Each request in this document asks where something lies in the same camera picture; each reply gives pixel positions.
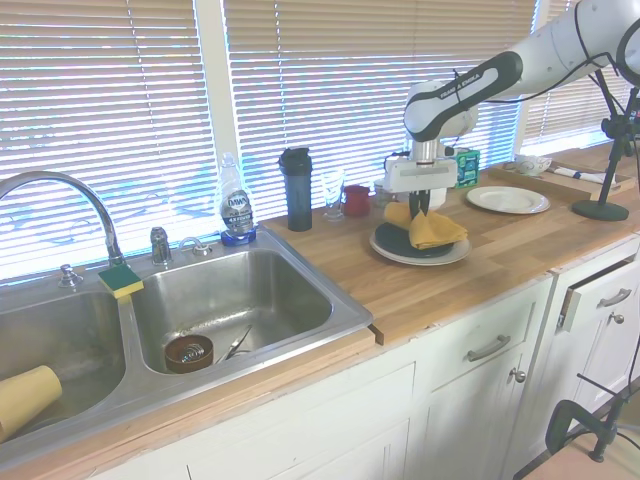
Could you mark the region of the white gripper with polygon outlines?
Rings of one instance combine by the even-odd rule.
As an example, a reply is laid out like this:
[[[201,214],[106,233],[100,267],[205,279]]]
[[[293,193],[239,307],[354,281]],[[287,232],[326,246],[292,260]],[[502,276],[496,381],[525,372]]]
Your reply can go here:
[[[428,214],[430,190],[451,188],[456,182],[457,163],[452,159],[438,160],[430,165],[418,165],[403,158],[387,161],[387,190],[391,193],[411,192],[408,199],[411,219],[420,211]]]

